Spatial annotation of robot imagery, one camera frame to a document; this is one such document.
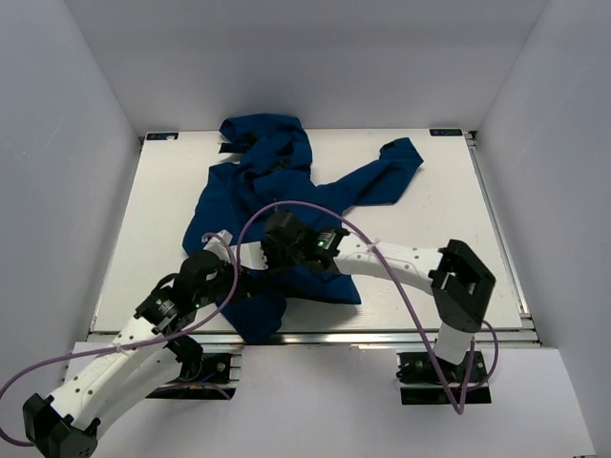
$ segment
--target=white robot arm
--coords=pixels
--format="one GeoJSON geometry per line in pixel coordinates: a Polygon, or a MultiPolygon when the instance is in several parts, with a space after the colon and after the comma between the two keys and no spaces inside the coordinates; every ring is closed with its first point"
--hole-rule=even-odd
{"type": "MultiPolygon", "coordinates": [[[[257,293],[257,283],[249,277],[252,270],[274,273],[302,265],[313,273],[391,280],[370,247],[345,229],[314,231],[294,215],[278,212],[266,222],[265,232],[262,241],[241,248],[237,302],[257,293]]],[[[226,231],[220,236],[227,242],[231,239],[226,231]]],[[[441,249],[384,242],[376,247],[394,277],[434,297],[443,322],[435,356],[447,364],[461,364],[470,340],[481,329],[495,277],[458,240],[441,249]]],[[[47,398],[30,397],[23,407],[28,438],[46,458],[89,457],[113,422],[157,387],[178,378],[199,380],[204,355],[188,336],[134,349],[122,346],[181,331],[193,322],[199,308],[223,299],[232,281],[228,254],[218,240],[211,239],[182,264],[178,274],[162,279],[137,308],[110,343],[116,352],[97,356],[47,398]]]]}

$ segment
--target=black label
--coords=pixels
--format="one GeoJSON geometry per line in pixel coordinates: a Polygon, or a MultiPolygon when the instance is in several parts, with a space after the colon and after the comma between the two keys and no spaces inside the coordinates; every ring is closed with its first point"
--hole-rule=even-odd
{"type": "Polygon", "coordinates": [[[155,134],[147,134],[147,140],[178,140],[179,133],[178,132],[162,132],[155,134]]]}
{"type": "Polygon", "coordinates": [[[460,129],[429,129],[431,136],[462,136],[460,129]]]}

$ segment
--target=white table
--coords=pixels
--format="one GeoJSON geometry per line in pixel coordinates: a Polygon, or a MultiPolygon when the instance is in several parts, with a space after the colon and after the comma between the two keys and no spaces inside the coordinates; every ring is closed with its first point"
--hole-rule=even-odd
{"type": "MultiPolygon", "coordinates": [[[[375,160],[385,143],[407,136],[424,159],[404,196],[394,205],[355,207],[348,218],[371,238],[419,247],[469,243],[496,276],[487,319],[497,328],[518,329],[514,285],[496,241],[465,138],[431,136],[428,130],[313,130],[312,180],[328,183],[375,160]]],[[[206,183],[208,168],[221,160],[216,132],[181,132],[176,140],[145,141],[134,186],[98,301],[92,331],[117,332],[157,281],[176,272],[185,254],[184,231],[206,183]]],[[[289,301],[280,332],[413,331],[394,286],[354,278],[361,305],[289,301]]],[[[426,328],[440,325],[431,297],[409,290],[426,328]]],[[[202,309],[198,320],[209,313],[202,309]]],[[[235,333],[222,317],[201,332],[235,333]]]]}

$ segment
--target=purple wire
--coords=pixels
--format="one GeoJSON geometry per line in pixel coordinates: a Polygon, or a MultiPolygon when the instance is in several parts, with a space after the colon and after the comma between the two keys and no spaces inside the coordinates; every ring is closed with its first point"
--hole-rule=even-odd
{"type": "MultiPolygon", "coordinates": [[[[429,340],[427,339],[427,333],[424,330],[424,328],[422,327],[422,323],[418,319],[418,316],[416,315],[413,305],[411,305],[410,298],[408,298],[407,293],[403,289],[403,285],[401,284],[401,281],[397,278],[396,274],[393,272],[389,263],[386,261],[386,259],[384,258],[380,250],[375,246],[375,244],[372,243],[371,239],[367,237],[367,235],[361,229],[359,229],[356,225],[354,225],[352,222],[348,221],[341,215],[338,215],[335,212],[332,212],[331,210],[328,210],[327,208],[321,207],[320,205],[316,205],[314,203],[301,202],[299,200],[282,200],[279,202],[270,203],[269,205],[265,205],[265,207],[263,207],[261,210],[255,213],[252,217],[250,217],[250,219],[246,222],[242,231],[240,232],[240,236],[238,237],[238,244],[237,244],[238,246],[236,248],[236,253],[237,253],[236,259],[238,262],[238,266],[240,266],[240,251],[241,251],[240,247],[242,246],[242,242],[246,234],[246,231],[255,222],[255,220],[260,215],[262,215],[264,212],[274,209],[276,207],[285,206],[285,205],[297,205],[297,206],[302,206],[302,207],[314,208],[323,213],[326,213],[327,215],[331,215],[332,217],[340,220],[343,224],[345,224],[347,227],[352,229],[352,231],[354,231],[354,233],[359,237],[359,239],[361,239],[366,245],[370,247],[371,252],[378,258],[378,260],[380,260],[380,263],[384,266],[386,271],[389,273],[390,279],[397,287],[397,290],[399,291],[399,294],[401,295],[401,299],[403,299],[403,302],[405,303],[406,307],[408,308],[408,312],[410,313],[411,319],[413,320],[413,323],[415,324],[416,329],[418,330],[418,334],[420,334],[422,343],[424,344],[425,348],[427,349],[427,353],[429,353],[429,357],[432,363],[432,368],[434,369],[437,377],[439,378],[439,381],[441,382],[443,390],[445,391],[446,395],[448,396],[448,399],[450,403],[452,404],[452,407],[454,408],[454,410],[456,411],[458,415],[462,415],[465,409],[465,400],[467,396],[467,387],[468,387],[468,382],[469,382],[469,378],[471,375],[471,369],[473,368],[473,358],[474,358],[473,341],[471,344],[471,351],[469,352],[470,364],[468,363],[467,373],[465,375],[465,380],[463,381],[463,387],[460,393],[460,403],[459,403],[456,401],[456,399],[453,396],[452,390],[450,389],[450,385],[448,384],[448,381],[446,380],[446,377],[443,374],[443,370],[441,369],[441,366],[439,365],[439,362],[437,361],[437,357],[435,356],[432,350],[431,344],[429,343],[429,340]]],[[[497,346],[497,340],[495,340],[495,358],[497,358],[497,353],[498,353],[498,346],[497,346]]]]}
{"type": "Polygon", "coordinates": [[[157,388],[155,391],[153,391],[153,393],[161,393],[163,391],[168,391],[168,390],[174,389],[174,388],[180,388],[182,386],[208,386],[210,388],[216,389],[222,395],[223,398],[231,400],[231,396],[229,396],[229,394],[224,389],[222,389],[220,386],[218,386],[217,384],[213,384],[212,382],[206,382],[213,375],[214,374],[210,374],[209,376],[204,377],[199,382],[180,382],[179,384],[163,386],[161,388],[157,388]]]}
{"type": "MultiPolygon", "coordinates": [[[[195,324],[195,325],[193,325],[191,327],[183,329],[182,331],[177,332],[175,334],[171,334],[169,336],[162,336],[160,338],[156,338],[156,339],[153,339],[151,341],[141,341],[141,342],[129,343],[127,345],[123,345],[121,347],[122,349],[124,349],[124,350],[133,350],[133,349],[136,349],[136,348],[142,348],[144,346],[150,346],[150,345],[155,345],[155,344],[162,344],[164,342],[172,341],[172,340],[174,340],[174,339],[176,339],[178,337],[186,336],[187,334],[195,331],[196,329],[201,328],[206,323],[210,322],[210,320],[212,320],[214,317],[219,315],[222,312],[222,310],[227,306],[229,301],[231,301],[231,298],[235,294],[236,288],[238,287],[238,274],[239,274],[238,261],[236,260],[236,257],[233,254],[233,251],[231,250],[231,247],[218,234],[208,233],[208,234],[204,234],[204,237],[205,238],[212,238],[212,237],[214,237],[214,238],[220,240],[222,246],[225,248],[225,250],[227,250],[229,259],[231,260],[231,264],[233,265],[233,282],[231,283],[231,289],[229,290],[229,293],[227,294],[227,297],[225,298],[225,300],[221,303],[221,305],[219,305],[219,307],[214,312],[212,312],[206,318],[204,318],[199,323],[197,323],[197,324],[195,324]]],[[[111,347],[107,347],[107,348],[99,348],[97,350],[83,351],[83,352],[80,352],[80,353],[68,353],[67,355],[58,356],[56,358],[51,358],[51,359],[48,359],[48,360],[45,360],[45,361],[41,361],[40,363],[33,364],[33,365],[29,366],[29,367],[26,367],[25,369],[23,369],[19,373],[15,374],[13,377],[11,377],[9,379],[9,381],[6,382],[2,386],[2,388],[0,388],[0,400],[2,400],[2,398],[5,395],[5,393],[7,392],[7,390],[17,380],[19,380],[23,376],[29,374],[30,372],[32,372],[32,371],[34,371],[34,370],[36,370],[36,369],[38,369],[40,367],[44,367],[46,365],[55,364],[55,363],[62,363],[64,361],[75,360],[75,359],[78,359],[78,358],[86,358],[88,356],[109,355],[111,353],[118,352],[119,349],[121,349],[121,348],[115,348],[115,347],[111,346],[111,347]]],[[[33,444],[31,442],[20,441],[18,439],[14,439],[13,437],[9,436],[9,434],[3,428],[1,428],[1,427],[0,427],[0,438],[4,439],[9,444],[12,444],[12,445],[17,446],[17,447],[33,447],[33,444]]]]}
{"type": "Polygon", "coordinates": [[[161,386],[159,388],[156,388],[153,390],[153,393],[161,393],[163,391],[167,391],[169,389],[174,389],[174,388],[181,388],[183,386],[201,386],[202,384],[206,383],[208,380],[210,380],[212,378],[212,376],[214,376],[214,374],[209,374],[207,376],[205,376],[203,379],[198,380],[196,382],[178,382],[177,384],[171,384],[168,386],[161,386]]]}
{"type": "Polygon", "coordinates": [[[490,380],[492,375],[495,373],[496,364],[498,363],[498,336],[496,335],[496,331],[490,323],[488,323],[486,320],[483,320],[482,322],[486,324],[486,326],[488,326],[488,329],[490,329],[490,333],[493,335],[493,341],[495,342],[495,358],[493,359],[493,365],[490,367],[490,370],[488,371],[488,374],[486,374],[486,377],[484,377],[482,381],[479,382],[477,385],[470,386],[467,391],[473,391],[474,389],[478,389],[484,384],[486,384],[490,380]]]}

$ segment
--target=purple cable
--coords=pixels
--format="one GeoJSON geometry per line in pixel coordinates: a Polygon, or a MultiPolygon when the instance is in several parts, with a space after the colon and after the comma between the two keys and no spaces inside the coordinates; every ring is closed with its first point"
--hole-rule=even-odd
{"type": "MultiPolygon", "coordinates": [[[[375,244],[373,244],[371,239],[369,237],[367,237],[367,235],[361,229],[356,227],[352,222],[348,221],[347,219],[345,219],[341,215],[338,215],[335,212],[332,212],[331,210],[328,210],[327,208],[321,207],[320,205],[316,205],[314,203],[301,202],[299,200],[282,200],[282,201],[279,201],[279,202],[270,203],[269,205],[265,205],[265,207],[263,207],[261,210],[259,210],[257,213],[255,213],[252,217],[250,217],[250,219],[246,222],[246,224],[244,225],[242,231],[240,232],[240,236],[238,237],[238,244],[237,244],[238,246],[236,248],[236,253],[237,253],[237,257],[236,258],[237,258],[238,266],[240,266],[240,251],[241,251],[240,247],[242,246],[242,241],[244,239],[246,231],[250,228],[250,226],[253,224],[253,222],[255,222],[255,220],[260,215],[262,215],[264,212],[266,212],[267,210],[271,210],[271,209],[274,209],[276,207],[285,206],[285,205],[298,205],[298,206],[302,206],[302,207],[314,208],[314,209],[319,210],[319,211],[321,211],[323,213],[331,215],[332,217],[340,220],[343,224],[345,224],[347,227],[352,229],[352,231],[354,231],[354,233],[359,237],[359,239],[361,239],[363,241],[363,243],[365,243],[367,246],[369,246],[371,252],[378,258],[378,260],[380,260],[380,263],[384,266],[386,271],[389,273],[390,279],[392,280],[392,282],[397,287],[397,289],[399,291],[399,294],[401,295],[401,299],[403,299],[403,302],[405,303],[406,307],[408,308],[408,312],[410,312],[411,319],[413,320],[413,323],[415,324],[416,329],[418,330],[418,334],[420,334],[420,338],[422,339],[422,344],[424,344],[425,348],[427,349],[427,353],[429,353],[429,357],[431,358],[432,367],[433,367],[437,377],[439,378],[439,381],[441,382],[443,390],[445,391],[446,395],[448,396],[448,400],[452,404],[452,407],[454,408],[456,413],[458,415],[462,415],[462,413],[463,413],[463,411],[465,409],[465,400],[466,400],[466,396],[467,396],[467,387],[468,387],[468,382],[469,382],[469,378],[470,378],[470,375],[471,375],[471,369],[473,368],[473,359],[474,359],[474,343],[473,343],[473,341],[472,341],[472,344],[471,344],[471,350],[469,352],[469,361],[468,361],[468,366],[467,366],[467,373],[465,374],[465,380],[463,381],[463,386],[462,386],[462,390],[461,390],[461,393],[460,393],[460,403],[459,403],[459,402],[456,401],[456,399],[454,398],[454,396],[452,394],[452,390],[450,389],[450,385],[448,384],[448,381],[446,380],[446,377],[443,374],[443,370],[441,369],[441,366],[439,365],[439,362],[437,361],[437,357],[435,356],[435,354],[434,354],[434,352],[432,350],[431,344],[429,343],[429,340],[427,339],[427,333],[424,330],[424,328],[422,327],[422,323],[418,319],[418,316],[416,315],[416,312],[415,312],[413,306],[411,305],[410,298],[408,298],[407,293],[403,289],[403,285],[401,284],[401,281],[397,278],[396,274],[392,271],[392,268],[390,267],[389,263],[386,261],[386,259],[384,258],[384,256],[380,252],[380,250],[378,250],[378,248],[375,246],[375,244]]],[[[498,346],[495,347],[495,358],[497,357],[497,353],[498,353],[498,346]]]]}
{"type": "MultiPolygon", "coordinates": [[[[26,367],[25,369],[23,369],[19,373],[15,374],[12,378],[9,379],[8,382],[6,382],[4,384],[4,386],[2,386],[2,388],[0,388],[0,400],[2,400],[2,398],[5,395],[5,393],[7,392],[7,390],[17,380],[19,380],[24,375],[27,375],[30,372],[32,372],[32,371],[34,371],[34,370],[36,370],[36,369],[38,369],[40,367],[44,367],[46,365],[55,364],[55,363],[62,363],[64,361],[75,360],[75,359],[78,359],[78,358],[86,358],[88,356],[109,355],[111,353],[118,352],[119,349],[133,350],[133,349],[136,349],[136,348],[142,348],[143,346],[150,346],[150,345],[155,345],[155,344],[162,344],[164,342],[169,342],[169,341],[172,341],[172,340],[174,340],[174,339],[176,339],[178,337],[186,336],[187,334],[195,331],[196,329],[199,329],[200,327],[204,326],[206,323],[210,322],[210,320],[212,320],[214,317],[219,315],[222,312],[222,310],[227,306],[229,301],[231,301],[231,298],[233,297],[234,293],[236,292],[236,288],[238,287],[238,274],[239,274],[238,261],[236,260],[236,257],[234,256],[233,251],[231,250],[231,247],[218,234],[208,233],[208,234],[204,234],[204,237],[205,238],[212,238],[212,237],[214,237],[214,238],[220,240],[222,246],[225,248],[225,250],[227,250],[229,259],[231,260],[231,264],[233,265],[233,282],[231,283],[231,289],[229,290],[229,293],[227,294],[227,297],[225,298],[225,300],[221,303],[221,305],[219,305],[219,307],[214,312],[212,312],[206,318],[204,318],[199,323],[197,323],[197,324],[195,324],[195,325],[193,325],[191,327],[183,329],[182,331],[177,332],[175,334],[171,334],[169,336],[164,336],[164,337],[153,339],[152,341],[141,341],[141,342],[130,343],[130,344],[127,344],[127,345],[123,345],[120,348],[115,348],[115,347],[111,346],[111,347],[107,347],[107,348],[99,348],[97,350],[83,351],[81,353],[69,353],[67,355],[58,356],[56,358],[51,358],[51,359],[48,359],[48,360],[45,360],[45,361],[41,361],[40,363],[33,364],[33,365],[29,366],[29,367],[26,367]]],[[[18,447],[33,447],[33,444],[30,443],[30,442],[20,441],[18,439],[14,439],[13,437],[9,436],[9,434],[3,428],[1,428],[1,427],[0,427],[0,438],[4,439],[6,442],[8,442],[9,444],[12,444],[14,446],[18,446],[18,447]]]]}

